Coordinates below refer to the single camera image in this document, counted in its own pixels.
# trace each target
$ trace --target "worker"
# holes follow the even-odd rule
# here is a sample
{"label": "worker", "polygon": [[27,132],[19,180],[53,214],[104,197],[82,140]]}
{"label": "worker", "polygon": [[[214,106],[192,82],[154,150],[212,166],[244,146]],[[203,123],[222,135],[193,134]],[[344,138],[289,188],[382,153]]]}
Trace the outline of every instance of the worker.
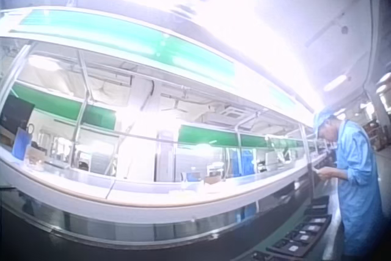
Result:
{"label": "worker", "polygon": [[384,225],[376,158],[364,129],[339,120],[325,109],[315,115],[318,138],[337,143],[337,168],[323,167],[322,180],[338,178],[338,198],[345,234],[342,260],[361,260],[369,254]]}

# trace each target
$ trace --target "worker's hand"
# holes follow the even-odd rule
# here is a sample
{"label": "worker's hand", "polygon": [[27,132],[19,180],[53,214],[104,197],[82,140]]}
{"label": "worker's hand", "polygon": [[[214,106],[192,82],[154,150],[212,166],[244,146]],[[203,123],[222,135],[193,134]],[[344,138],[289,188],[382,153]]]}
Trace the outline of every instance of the worker's hand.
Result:
{"label": "worker's hand", "polygon": [[329,180],[330,178],[334,177],[335,168],[327,166],[322,167],[321,169],[318,169],[318,172],[316,174],[319,175],[321,180]]}

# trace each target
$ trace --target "blue lab coat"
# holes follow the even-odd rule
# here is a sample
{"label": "blue lab coat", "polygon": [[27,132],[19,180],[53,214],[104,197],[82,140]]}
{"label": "blue lab coat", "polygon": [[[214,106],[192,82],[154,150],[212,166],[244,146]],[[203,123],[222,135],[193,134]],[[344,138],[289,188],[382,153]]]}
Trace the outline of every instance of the blue lab coat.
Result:
{"label": "blue lab coat", "polygon": [[363,255],[384,223],[375,154],[364,129],[348,120],[338,132],[337,167],[348,174],[347,181],[338,180],[345,254]]}

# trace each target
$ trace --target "computer screen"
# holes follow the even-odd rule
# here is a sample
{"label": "computer screen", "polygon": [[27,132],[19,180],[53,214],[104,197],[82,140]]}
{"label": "computer screen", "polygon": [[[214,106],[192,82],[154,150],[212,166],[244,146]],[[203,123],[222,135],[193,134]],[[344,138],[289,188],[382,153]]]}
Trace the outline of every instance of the computer screen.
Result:
{"label": "computer screen", "polygon": [[0,125],[15,134],[18,128],[26,129],[34,104],[9,95],[0,115]]}

